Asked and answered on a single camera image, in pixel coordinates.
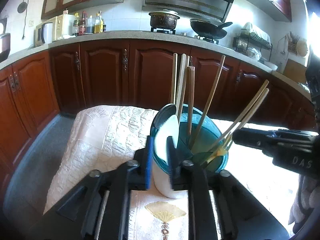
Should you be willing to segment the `gloved right hand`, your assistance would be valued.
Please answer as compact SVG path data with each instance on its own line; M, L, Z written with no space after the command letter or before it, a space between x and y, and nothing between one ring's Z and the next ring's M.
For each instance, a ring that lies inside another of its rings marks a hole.
M298 190L289 216L289 224L294 224L292 229L294 234L301 229L317 206L319 206L319 180L300 175Z

